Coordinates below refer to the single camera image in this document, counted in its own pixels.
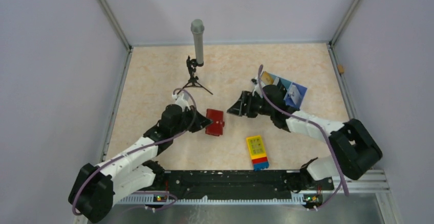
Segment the grey microphone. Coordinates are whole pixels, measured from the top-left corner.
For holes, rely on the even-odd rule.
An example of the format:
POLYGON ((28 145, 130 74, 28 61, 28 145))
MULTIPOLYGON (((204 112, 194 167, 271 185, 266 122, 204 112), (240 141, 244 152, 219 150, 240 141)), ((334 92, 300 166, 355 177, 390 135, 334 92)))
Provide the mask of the grey microphone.
POLYGON ((203 21, 201 19, 194 19, 191 22, 190 30, 193 34, 193 43, 194 43, 197 65, 203 66, 204 65, 203 33, 205 30, 203 21))

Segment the yellow red blue toy block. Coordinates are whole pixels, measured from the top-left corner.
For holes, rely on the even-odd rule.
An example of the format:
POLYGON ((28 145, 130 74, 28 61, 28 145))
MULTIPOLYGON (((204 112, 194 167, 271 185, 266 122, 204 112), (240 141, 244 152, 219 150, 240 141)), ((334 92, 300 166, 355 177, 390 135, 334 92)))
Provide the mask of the yellow red blue toy block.
POLYGON ((262 137, 247 137, 246 144, 249 151, 253 170, 260 171, 269 168, 269 161, 262 137))

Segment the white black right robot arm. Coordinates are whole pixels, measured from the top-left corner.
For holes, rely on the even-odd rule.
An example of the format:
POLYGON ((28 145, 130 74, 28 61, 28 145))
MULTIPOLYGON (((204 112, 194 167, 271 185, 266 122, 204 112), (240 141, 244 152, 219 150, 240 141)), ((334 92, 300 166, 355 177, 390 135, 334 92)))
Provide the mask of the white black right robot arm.
POLYGON ((314 189, 321 180, 333 176, 358 180, 382 159, 382 150, 360 120, 323 119, 287 105, 284 91, 276 85, 265 85, 263 91, 265 97, 259 89, 242 91, 227 113, 248 118, 268 116, 279 129, 326 143, 330 156, 311 159, 300 169, 304 188, 314 189))

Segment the black tripod stand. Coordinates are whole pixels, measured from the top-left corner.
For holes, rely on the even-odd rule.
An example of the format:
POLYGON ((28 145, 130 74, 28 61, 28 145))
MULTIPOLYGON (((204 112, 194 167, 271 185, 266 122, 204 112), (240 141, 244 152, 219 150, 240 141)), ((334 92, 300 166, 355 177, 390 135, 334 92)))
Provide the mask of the black tripod stand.
POLYGON ((209 89, 207 89, 206 87, 204 87, 203 85, 201 85, 199 83, 199 77, 196 75, 197 67, 199 66, 199 64, 197 63, 197 60, 191 59, 191 57, 188 56, 186 59, 186 66, 187 66, 188 73, 189 73, 189 79, 188 79, 187 83, 182 87, 182 89, 185 89, 188 87, 203 88, 205 91, 207 91, 208 93, 213 95, 213 93, 209 89))

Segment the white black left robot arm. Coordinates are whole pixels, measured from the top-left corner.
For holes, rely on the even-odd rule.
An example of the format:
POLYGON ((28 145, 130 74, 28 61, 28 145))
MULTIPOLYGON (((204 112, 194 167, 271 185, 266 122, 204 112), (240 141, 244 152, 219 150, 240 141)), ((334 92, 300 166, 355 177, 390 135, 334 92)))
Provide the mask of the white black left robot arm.
POLYGON ((97 165, 82 166, 68 197, 73 214, 97 223, 119 200, 133 192, 146 187, 160 189, 164 176, 155 169, 153 158, 183 133, 198 132, 212 123, 192 105, 166 106, 157 123, 128 149, 97 165))

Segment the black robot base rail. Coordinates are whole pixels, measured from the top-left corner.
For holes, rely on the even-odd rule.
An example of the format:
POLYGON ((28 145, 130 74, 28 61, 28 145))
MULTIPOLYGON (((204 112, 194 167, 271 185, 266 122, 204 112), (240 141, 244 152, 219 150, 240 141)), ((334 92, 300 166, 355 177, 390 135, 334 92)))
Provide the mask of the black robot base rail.
POLYGON ((158 173, 145 191, 168 191, 178 200, 290 199, 301 191, 334 190, 333 180, 310 180, 298 170, 172 170, 158 173))

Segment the small tan object on rail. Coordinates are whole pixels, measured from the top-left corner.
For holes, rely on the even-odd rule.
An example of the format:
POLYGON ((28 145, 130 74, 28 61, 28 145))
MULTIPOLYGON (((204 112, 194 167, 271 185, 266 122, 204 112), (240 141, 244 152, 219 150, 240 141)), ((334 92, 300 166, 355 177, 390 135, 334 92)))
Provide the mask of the small tan object on rail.
POLYGON ((337 65, 337 70, 339 75, 342 75, 345 72, 344 67, 340 64, 337 65))

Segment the blue three-slot card box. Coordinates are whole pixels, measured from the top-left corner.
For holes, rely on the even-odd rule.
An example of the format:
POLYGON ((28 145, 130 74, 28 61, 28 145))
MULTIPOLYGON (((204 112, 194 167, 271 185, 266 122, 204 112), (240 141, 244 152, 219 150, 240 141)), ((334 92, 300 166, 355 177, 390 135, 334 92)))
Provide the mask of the blue three-slot card box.
POLYGON ((299 83, 287 80, 287 79, 282 78, 280 76, 276 76, 272 73, 269 73, 269 74, 274 78, 273 85, 276 85, 279 88, 279 91, 283 94, 283 101, 285 102, 285 105, 300 109, 308 88, 299 84, 299 83), (297 105, 294 105, 294 103, 288 97, 288 90, 289 90, 291 85, 297 86, 298 90, 301 94, 300 102, 297 105))

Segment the red leather card holder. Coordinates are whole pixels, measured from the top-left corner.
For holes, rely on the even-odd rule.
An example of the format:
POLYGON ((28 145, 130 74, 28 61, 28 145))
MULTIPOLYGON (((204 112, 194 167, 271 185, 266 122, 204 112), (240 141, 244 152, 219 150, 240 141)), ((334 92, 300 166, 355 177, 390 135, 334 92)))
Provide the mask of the red leather card holder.
POLYGON ((208 108, 206 110, 206 118, 210 119, 212 123, 206 127, 205 134, 216 137, 222 136, 225 126, 224 112, 208 108))

